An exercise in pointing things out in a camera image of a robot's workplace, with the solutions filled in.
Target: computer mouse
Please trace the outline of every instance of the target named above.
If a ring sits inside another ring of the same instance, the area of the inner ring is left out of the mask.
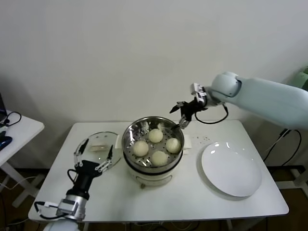
[[[2,136],[0,137],[0,151],[8,146],[12,142],[13,138],[10,136]]]

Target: steamed bun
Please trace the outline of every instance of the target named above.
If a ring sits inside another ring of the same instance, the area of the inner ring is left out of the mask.
[[[135,156],[143,157],[147,155],[149,146],[145,141],[137,141],[133,146],[133,152]]]
[[[166,142],[166,149],[170,153],[178,153],[181,149],[181,143],[176,138],[171,138]]]
[[[159,143],[163,139],[163,133],[159,129],[153,129],[149,133],[149,140],[153,143]]]
[[[162,151],[156,151],[152,155],[152,164],[156,167],[166,165],[168,162],[168,155]]]

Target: white plate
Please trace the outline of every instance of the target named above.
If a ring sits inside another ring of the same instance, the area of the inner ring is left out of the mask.
[[[202,168],[212,184],[232,196],[251,196],[259,188],[262,175],[245,150],[230,142],[216,142],[202,154]]]

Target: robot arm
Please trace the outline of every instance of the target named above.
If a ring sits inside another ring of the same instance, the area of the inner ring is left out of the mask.
[[[308,92],[303,89],[225,72],[216,76],[211,87],[192,84],[191,94],[193,101],[178,102],[170,111],[181,110],[181,128],[187,127],[197,112],[232,103],[283,128],[308,129]]]

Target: floor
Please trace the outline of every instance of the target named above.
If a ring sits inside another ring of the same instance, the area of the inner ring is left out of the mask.
[[[27,172],[20,172],[24,177],[30,177],[35,174]],[[292,180],[293,177],[288,171],[277,170],[273,173],[275,180]],[[0,172],[0,182],[5,178],[5,174]],[[10,180],[8,187],[13,187],[16,184]],[[4,189],[1,195],[4,199],[6,210],[7,224],[19,222],[27,219],[28,211],[34,201],[33,198],[28,197],[19,208],[14,208],[11,204],[14,199],[21,193],[22,187],[17,186],[13,190]],[[308,199],[300,190],[283,190],[282,194],[289,205],[290,212],[286,216],[270,217],[256,226],[251,231],[302,231],[308,228]],[[0,201],[0,231],[4,229],[4,212]],[[233,220],[233,224],[241,222],[240,220]],[[46,224],[36,223],[27,220],[21,225],[10,226],[10,231],[41,231]],[[82,230],[83,224],[79,224],[79,229]],[[89,226],[89,231],[226,231],[227,225],[225,221],[194,221],[194,222],[165,222],[163,227],[160,224],[127,224],[121,223],[92,223]]]

